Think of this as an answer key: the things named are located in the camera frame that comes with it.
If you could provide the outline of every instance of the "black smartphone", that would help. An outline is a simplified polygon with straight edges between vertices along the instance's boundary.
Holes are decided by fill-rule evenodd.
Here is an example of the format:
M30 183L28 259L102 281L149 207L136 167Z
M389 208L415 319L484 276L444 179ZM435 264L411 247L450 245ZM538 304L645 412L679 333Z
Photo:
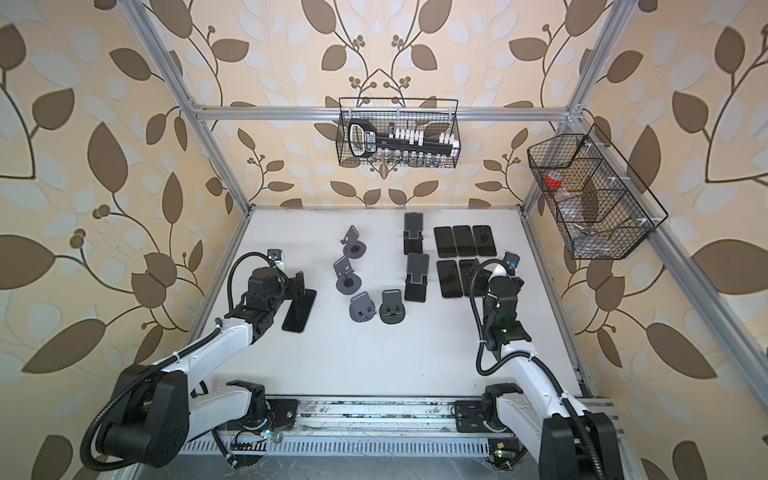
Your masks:
M469 225L456 225L453 227L453 238L456 240L456 251L460 257L476 257L475 239L472 238L472 229Z
M480 266L478 259L473 258L471 260L459 260L458 269L462 276L462 285L464 286L464 296L469 296L469 281L472 279L472 272ZM488 289L488 278L491 276L491 272L487 270L481 270L478 274L477 280L475 280L475 296L483 296Z
M286 332L301 333L304 331L306 321L310 317L310 310L315 303L316 290L304 290L304 295L291 300L286 319L283 321L283 330Z
M493 243L493 233L488 225L475 225L472 227L475 235L475 245L478 248L479 257L495 257L496 244Z
M453 242L453 230L451 230L451 227L435 227L435 243L437 243L438 257L450 258L456 256L456 244Z
M459 298L464 295L462 279L458 276L456 260L437 262L437 277L440 280L440 292L443 298Z

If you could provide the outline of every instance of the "wallpaper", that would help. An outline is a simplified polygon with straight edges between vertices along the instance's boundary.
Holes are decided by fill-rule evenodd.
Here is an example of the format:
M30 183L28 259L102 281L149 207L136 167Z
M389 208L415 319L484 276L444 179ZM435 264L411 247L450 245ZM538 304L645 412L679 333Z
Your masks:
M534 232L587 370L613 399L645 477L765 478L768 416L653 248L572 260L541 212L531 213Z
M460 123L456 168L339 165L336 124L219 121L214 128L251 203L260 207L494 207L522 203L533 176L525 149L547 122ZM211 193L219 183L212 178Z
M768 3L640 2L588 102L768 351Z
M199 104L564 107L607 0L148 0Z
M240 215L114 1L0 2L0 88L2 476L95 478L84 430L181 346Z

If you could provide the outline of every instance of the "wire basket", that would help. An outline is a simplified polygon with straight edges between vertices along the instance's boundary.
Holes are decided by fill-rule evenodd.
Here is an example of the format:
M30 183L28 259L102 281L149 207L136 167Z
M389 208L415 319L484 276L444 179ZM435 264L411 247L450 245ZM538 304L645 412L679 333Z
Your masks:
M457 108L458 100L443 98L340 98L339 165L455 168Z
M601 152L605 140L593 125L586 135L562 134L528 149L531 172L574 260L621 260L668 217L618 150L627 173L617 174ZM630 185L663 213L643 207Z

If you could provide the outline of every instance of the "white table surface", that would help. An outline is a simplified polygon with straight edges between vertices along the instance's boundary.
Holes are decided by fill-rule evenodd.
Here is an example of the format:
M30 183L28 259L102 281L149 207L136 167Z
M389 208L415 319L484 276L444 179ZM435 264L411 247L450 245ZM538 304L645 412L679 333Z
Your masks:
M336 290L333 271L333 263L342 256L340 240L349 225L357 227L368 247L363 257L351 260L362 278L357 293L367 291L378 311L383 290L405 289L406 211L419 210L256 210L236 258L279 248L286 273L293 276L302 270L306 288L317 290L317 298L303 333L281 329L290 305L284 302L264 336L220 366L207 379L208 385L220 388L240 379L264 385L268 395L477 396L486 385L513 381L506 369L487 377L475 371L478 336L468 298L444 299L440 293L435 262L444 259L437 257L433 228L468 224L491 226L499 256L505 250L520 255L518 275L525 285L518 298L518 319L560 384L580 395L516 210L422 210L424 253L429 254L426 302L404 302L406 317L396 325L385 324L378 313L365 323L349 318L352 296ZM247 288L250 272L263 265L254 257L238 267L235 304ZM226 313L225 282L206 332L213 319ZM484 368L495 361L490 352L484 358Z

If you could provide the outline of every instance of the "phone screen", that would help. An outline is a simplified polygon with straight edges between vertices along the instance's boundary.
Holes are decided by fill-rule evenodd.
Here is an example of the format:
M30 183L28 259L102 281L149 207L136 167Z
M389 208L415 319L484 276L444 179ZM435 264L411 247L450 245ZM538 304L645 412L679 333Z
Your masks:
M469 225L456 225L453 227L453 238L456 240L456 250L460 257L474 257L477 255L475 239L472 238L472 229Z
M440 280L440 292L443 298L459 298L464 295L462 280L458 276L456 260L437 262L437 276Z
M456 244L453 243L451 227L435 227L435 243L437 243L438 257L449 258L456 256Z

